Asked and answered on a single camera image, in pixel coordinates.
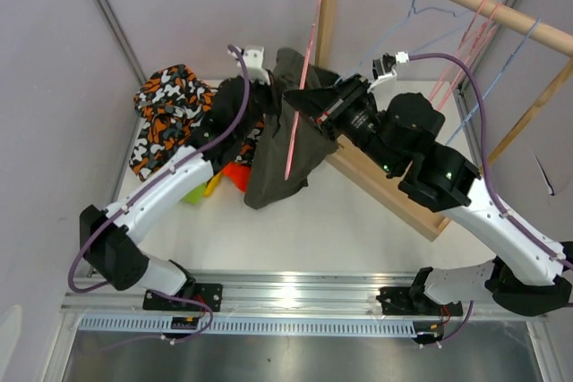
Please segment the lime green shorts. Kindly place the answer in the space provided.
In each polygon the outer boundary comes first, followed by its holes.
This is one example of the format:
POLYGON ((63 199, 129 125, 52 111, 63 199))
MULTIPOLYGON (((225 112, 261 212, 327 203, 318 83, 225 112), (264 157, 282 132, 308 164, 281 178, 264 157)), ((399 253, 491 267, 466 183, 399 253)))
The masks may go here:
POLYGON ((208 198, 207 193, 208 183, 202 183, 193 190, 189 191, 182 201, 192 205, 198 205, 204 198, 208 198))

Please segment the camouflage orange black shorts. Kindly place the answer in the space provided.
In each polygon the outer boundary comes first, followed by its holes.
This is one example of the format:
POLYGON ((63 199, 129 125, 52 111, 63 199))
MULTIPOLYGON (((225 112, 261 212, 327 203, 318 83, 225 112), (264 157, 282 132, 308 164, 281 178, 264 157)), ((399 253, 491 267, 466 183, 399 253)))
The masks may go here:
MULTIPOLYGON (((129 167, 144 182, 182 147, 196 149, 214 140, 233 122, 244 96, 244 79, 227 78, 212 88, 185 64, 151 75, 134 96, 142 119, 129 167)), ((218 174, 229 163, 250 166, 264 127, 264 114, 251 92, 239 124, 205 157, 218 174)))

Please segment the bright orange shorts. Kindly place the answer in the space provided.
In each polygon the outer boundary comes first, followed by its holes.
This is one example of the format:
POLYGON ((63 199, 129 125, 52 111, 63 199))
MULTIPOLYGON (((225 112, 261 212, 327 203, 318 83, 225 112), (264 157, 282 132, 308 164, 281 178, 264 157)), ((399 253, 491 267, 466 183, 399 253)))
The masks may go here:
POLYGON ((237 163, 229 163, 222 169, 222 174, 228 178, 242 193, 246 193, 252 169, 237 163))

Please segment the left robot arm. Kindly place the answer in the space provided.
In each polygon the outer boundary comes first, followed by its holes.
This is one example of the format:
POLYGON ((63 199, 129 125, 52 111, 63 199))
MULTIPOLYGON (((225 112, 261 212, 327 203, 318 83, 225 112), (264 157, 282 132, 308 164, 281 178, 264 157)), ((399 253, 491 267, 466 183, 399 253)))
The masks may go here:
POLYGON ((279 112, 273 84, 270 71, 254 68, 223 81, 212 108, 156 173, 106 208, 88 206, 81 212, 76 260, 87 261, 117 291, 143 288, 174 310, 187 309, 194 299, 194 277, 173 260, 144 253, 139 243, 189 191, 236 160, 265 114, 279 112))

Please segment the blue hanger with camouflage shorts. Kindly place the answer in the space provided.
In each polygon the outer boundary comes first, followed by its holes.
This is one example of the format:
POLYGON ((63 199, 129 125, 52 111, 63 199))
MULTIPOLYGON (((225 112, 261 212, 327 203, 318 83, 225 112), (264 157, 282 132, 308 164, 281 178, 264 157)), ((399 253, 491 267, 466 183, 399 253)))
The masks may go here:
POLYGON ((343 74, 341 77, 339 77, 336 80, 336 83, 340 83, 341 81, 343 81, 345 78, 349 78, 351 76, 353 76, 356 73, 359 73, 361 71, 361 69, 363 68, 364 63, 366 62, 366 60, 368 58, 373 58, 373 56, 381 49, 383 43, 390 37, 392 36, 394 33, 396 33, 398 30, 404 28, 410 21, 411 19, 416 16, 416 15, 420 15, 423 13, 427 13, 427 12, 436 12, 436 13, 440 13, 440 14, 447 14, 450 15, 454 18, 459 18, 462 17, 464 15, 466 15, 468 13, 468 10, 453 10, 453 9, 448 9, 445 7, 440 7, 438 5, 429 5, 429 6, 424 6, 422 8, 418 8, 417 7, 417 0, 410 0, 410 5, 408 7, 408 10, 406 12, 405 17, 398 22, 397 24, 393 25, 389 30, 387 30, 373 45, 372 47, 368 50, 368 52, 363 56, 363 58, 359 61, 359 63, 357 64, 357 66, 350 72, 347 72, 346 74, 343 74))

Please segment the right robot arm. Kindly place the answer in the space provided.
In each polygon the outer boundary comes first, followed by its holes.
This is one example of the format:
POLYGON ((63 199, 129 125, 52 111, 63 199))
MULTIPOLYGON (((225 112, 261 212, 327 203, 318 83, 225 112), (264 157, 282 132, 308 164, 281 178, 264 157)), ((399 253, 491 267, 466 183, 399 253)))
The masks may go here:
POLYGON ((349 139, 398 189, 464 227, 495 255, 481 265, 418 271, 407 311, 425 314, 458 301, 489 301, 525 317, 569 305, 564 278, 572 245, 547 239, 496 206, 478 168, 437 142, 445 122, 421 93, 401 93, 378 110, 368 81, 355 75, 328 88, 289 90, 284 100, 325 138, 349 139))

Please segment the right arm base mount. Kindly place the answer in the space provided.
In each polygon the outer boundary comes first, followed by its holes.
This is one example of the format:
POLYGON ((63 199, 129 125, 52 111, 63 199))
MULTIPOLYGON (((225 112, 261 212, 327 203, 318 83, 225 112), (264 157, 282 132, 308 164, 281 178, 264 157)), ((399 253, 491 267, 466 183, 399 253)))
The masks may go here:
POLYGON ((463 315, 460 302, 439 304, 423 293, 411 293, 409 287, 385 286, 379 289, 375 300, 386 316, 453 316, 463 315))

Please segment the dark olive shorts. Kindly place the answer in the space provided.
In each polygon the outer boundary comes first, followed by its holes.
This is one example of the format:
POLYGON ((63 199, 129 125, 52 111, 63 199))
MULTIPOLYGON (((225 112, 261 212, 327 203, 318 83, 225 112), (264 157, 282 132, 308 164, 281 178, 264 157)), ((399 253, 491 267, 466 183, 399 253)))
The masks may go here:
POLYGON ((250 208, 261 209, 298 193, 308 185, 311 171, 338 149, 304 119, 294 125, 295 110, 283 99, 286 91, 299 88, 303 66, 303 54, 293 48, 277 51, 271 71, 274 101, 264 115, 244 195, 250 208))

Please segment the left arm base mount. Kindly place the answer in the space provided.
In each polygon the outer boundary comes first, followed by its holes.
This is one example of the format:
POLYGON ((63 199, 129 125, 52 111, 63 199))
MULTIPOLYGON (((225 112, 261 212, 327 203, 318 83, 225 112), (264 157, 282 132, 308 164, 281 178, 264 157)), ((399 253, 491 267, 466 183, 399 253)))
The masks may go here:
MULTIPOLYGON (((183 297, 186 300, 204 303, 211 308, 213 312, 220 312, 223 290, 224 287, 222 284, 198 283, 194 286, 191 293, 184 293, 183 297)), ((150 290, 145 293, 142 308, 144 310, 156 311, 203 311, 203 308, 196 304, 168 300, 150 290)))

